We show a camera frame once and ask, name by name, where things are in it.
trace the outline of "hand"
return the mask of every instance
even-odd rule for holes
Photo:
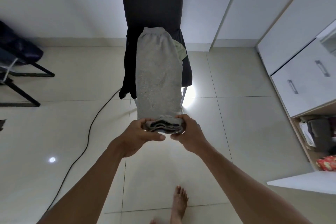
[[[148,132],[142,129],[142,125],[146,121],[154,119],[140,119],[132,121],[126,130],[112,143],[116,143],[123,151],[123,157],[130,157],[135,154],[145,142],[148,141],[163,141],[166,137],[157,132]]]
[[[186,128],[183,134],[172,134],[171,139],[179,141],[186,150],[199,155],[200,151],[205,146],[210,146],[206,140],[201,127],[195,120],[189,117],[187,114],[181,114],[176,118],[182,118],[185,122]]]

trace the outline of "white tile floor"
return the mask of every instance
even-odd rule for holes
[[[0,108],[0,120],[7,119],[0,133],[0,223],[35,223],[42,216],[85,148],[95,114],[121,87],[123,55],[124,48],[47,48],[40,64],[55,78],[15,78],[42,105]],[[194,80],[183,111],[221,153],[262,183],[311,171],[253,49],[214,48],[190,52],[189,59]],[[0,101],[23,99],[1,86]],[[129,95],[107,105],[58,198],[136,117]],[[49,163],[50,157],[56,161]],[[147,143],[121,162],[99,223],[148,223],[154,216],[167,221],[177,184],[190,197],[184,223],[241,223],[204,164],[169,138]],[[327,205],[335,197],[273,189],[312,221],[334,222],[335,211]]]

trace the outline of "metal handle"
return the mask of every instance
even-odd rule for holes
[[[289,83],[289,86],[292,88],[292,90],[294,91],[294,94],[299,94],[292,82],[292,80],[287,80],[287,82]]]
[[[322,64],[321,60],[315,60],[315,63],[318,66],[318,68],[321,70],[321,72],[324,74],[325,77],[330,77],[330,74],[328,73],[324,65]]]

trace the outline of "power cord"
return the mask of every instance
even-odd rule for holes
[[[96,114],[96,116],[95,116],[95,118],[93,119],[93,121],[91,122],[91,125],[90,125],[90,128],[89,128],[89,133],[88,133],[88,136],[87,136],[87,143],[86,143],[86,147],[85,147],[85,149],[84,149],[84,151],[82,152],[82,154],[75,160],[75,162],[73,162],[72,163],[72,165],[70,166],[70,168],[69,168],[69,170],[67,171],[67,173],[66,173],[66,175],[65,175],[65,177],[64,177],[64,179],[63,179],[63,181],[62,181],[62,183],[61,183],[61,186],[60,186],[60,188],[58,189],[58,192],[57,192],[57,194],[56,194],[56,196],[54,197],[54,199],[53,199],[53,201],[51,202],[51,204],[49,205],[49,207],[48,207],[48,209],[45,211],[45,213],[50,209],[50,207],[53,205],[53,203],[54,203],[54,201],[56,200],[56,198],[57,198],[57,196],[58,196],[58,194],[60,193],[60,191],[61,191],[61,188],[62,188],[62,186],[63,186],[63,184],[64,184],[64,181],[65,181],[65,179],[66,179],[66,177],[68,176],[68,174],[69,174],[69,172],[70,172],[70,170],[71,170],[71,168],[73,167],[73,165],[77,162],[77,160],[84,154],[84,152],[86,151],[86,149],[87,149],[87,147],[89,146],[89,140],[90,140],[90,132],[91,132],[91,128],[92,128],[92,125],[93,125],[93,123],[94,123],[94,121],[96,120],[96,118],[97,118],[97,116],[98,116],[98,114],[100,113],[100,111],[101,110],[103,110],[103,108],[111,101],[111,99],[120,91],[121,89],[119,89],[105,104],[104,104],[104,106],[97,112],[97,114]]]

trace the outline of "dark chair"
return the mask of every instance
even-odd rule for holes
[[[137,40],[144,27],[163,27],[171,37],[186,47],[180,29],[183,0],[123,0],[127,21],[127,40],[125,52],[125,77],[119,97],[122,99],[128,92],[132,98],[137,97],[135,89],[135,59],[137,56]],[[183,102],[187,87],[193,82],[188,57],[183,59],[182,87]]]

